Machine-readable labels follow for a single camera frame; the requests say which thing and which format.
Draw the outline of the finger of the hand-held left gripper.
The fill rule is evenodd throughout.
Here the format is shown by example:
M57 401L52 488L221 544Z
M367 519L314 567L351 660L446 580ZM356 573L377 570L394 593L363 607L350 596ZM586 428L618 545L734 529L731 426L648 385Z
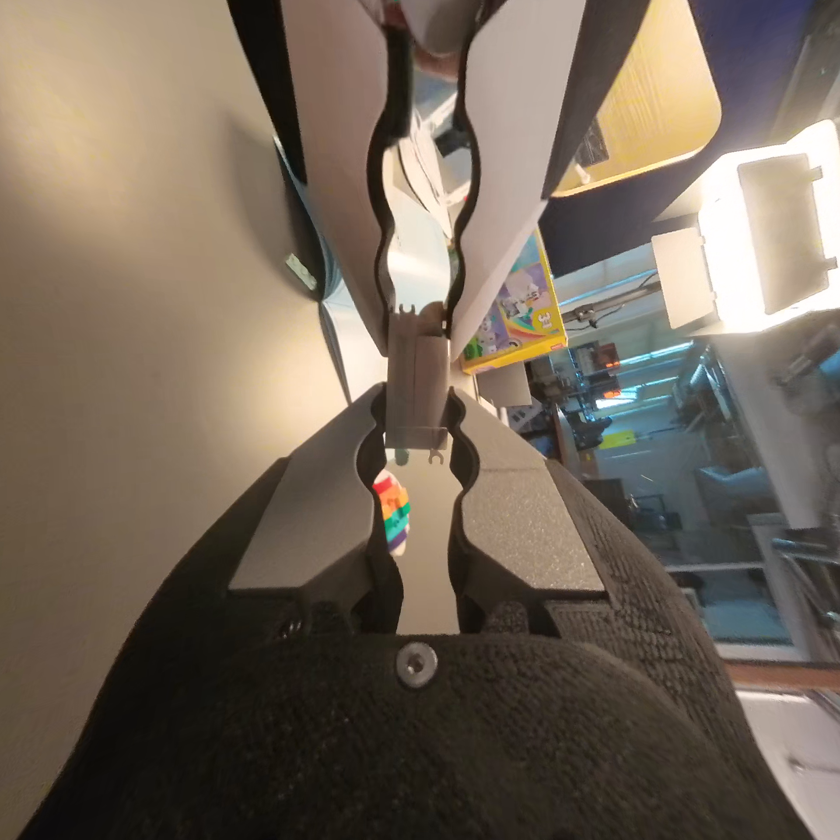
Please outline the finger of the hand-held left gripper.
M584 1L505 2L467 50L461 90L476 173L472 204L459 217L464 279L450 318L451 344L474 336L545 208L584 10Z
M395 221L385 152L407 135L413 40L383 3L282 1L307 186L374 346L387 355Z

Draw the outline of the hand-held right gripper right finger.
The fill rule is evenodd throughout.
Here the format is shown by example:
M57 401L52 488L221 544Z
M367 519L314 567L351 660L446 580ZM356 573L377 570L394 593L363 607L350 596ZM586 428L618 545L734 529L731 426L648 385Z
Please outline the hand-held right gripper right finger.
M458 628L479 632L499 606L550 632L549 605L604 603L604 583L550 462L465 392L449 391L450 468L461 491L449 533Z

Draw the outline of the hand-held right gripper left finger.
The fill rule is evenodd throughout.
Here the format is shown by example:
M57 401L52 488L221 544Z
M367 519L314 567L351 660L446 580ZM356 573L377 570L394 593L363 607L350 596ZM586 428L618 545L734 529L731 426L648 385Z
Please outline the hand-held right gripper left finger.
M362 632L393 634L403 581L374 489L385 467L385 385L376 384L298 446L228 589L331 604Z

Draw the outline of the white lego build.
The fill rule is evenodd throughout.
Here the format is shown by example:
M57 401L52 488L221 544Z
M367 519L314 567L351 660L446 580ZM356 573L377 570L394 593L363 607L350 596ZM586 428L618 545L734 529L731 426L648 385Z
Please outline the white lego build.
M388 317L385 446L427 451L443 464L448 441L450 345L446 310L432 301L421 310L403 306Z

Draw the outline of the round rainbow lego build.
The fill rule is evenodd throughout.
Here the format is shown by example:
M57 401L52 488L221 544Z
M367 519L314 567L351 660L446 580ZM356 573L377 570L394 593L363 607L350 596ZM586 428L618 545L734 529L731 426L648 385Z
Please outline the round rainbow lego build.
M380 471L373 489L381 505L388 551L393 558L399 558L406 551L410 532L411 503L407 489L388 469Z

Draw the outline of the yellow lego box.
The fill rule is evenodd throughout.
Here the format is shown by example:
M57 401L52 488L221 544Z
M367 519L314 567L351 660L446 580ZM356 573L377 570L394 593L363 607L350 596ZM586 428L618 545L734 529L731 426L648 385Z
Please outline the yellow lego box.
M540 231L526 241L511 272L461 356L467 375L529 362L568 347Z

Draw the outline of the open light blue instruction booklet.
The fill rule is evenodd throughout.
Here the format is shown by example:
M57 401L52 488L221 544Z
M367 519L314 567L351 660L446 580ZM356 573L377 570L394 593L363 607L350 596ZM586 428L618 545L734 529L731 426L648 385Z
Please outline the open light blue instruction booklet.
M340 263L337 260L329 240L325 237L321 226L319 213L314 209L309 195L308 187L293 173L291 162L283 148L282 142L275 134L273 137L278 160L281 162L286 174L289 175L297 196L301 201L308 221L315 232L321 251L323 265L323 281L314 281L314 294L318 303L318 315L322 335L327 345L333 368L338 376L342 393L347 404L351 404L353 398L345 372L342 353L340 350L339 337L333 325L332 317L328 311L328 300L338 291L346 291L343 280L343 273Z

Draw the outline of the yellow cushion panel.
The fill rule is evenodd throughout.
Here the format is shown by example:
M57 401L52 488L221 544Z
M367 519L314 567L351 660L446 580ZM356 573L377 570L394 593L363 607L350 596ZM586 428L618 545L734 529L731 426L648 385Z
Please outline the yellow cushion panel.
M633 47L552 196L594 191L686 161L721 122L687 1L653 1Z

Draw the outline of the navy blue partition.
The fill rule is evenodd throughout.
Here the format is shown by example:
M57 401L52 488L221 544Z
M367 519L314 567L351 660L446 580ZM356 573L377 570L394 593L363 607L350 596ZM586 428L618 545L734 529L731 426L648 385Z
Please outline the navy blue partition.
M555 276L649 242L655 218L719 156L769 137L814 2L691 1L721 101L719 129L698 154L578 196L552 198L539 230Z

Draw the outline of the white plastic bin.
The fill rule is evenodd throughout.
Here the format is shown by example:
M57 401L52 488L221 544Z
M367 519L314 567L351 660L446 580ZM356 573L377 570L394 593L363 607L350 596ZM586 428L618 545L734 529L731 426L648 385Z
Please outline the white plastic bin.
M684 197L696 222L651 239L672 330L759 333L838 309L836 120L724 154Z

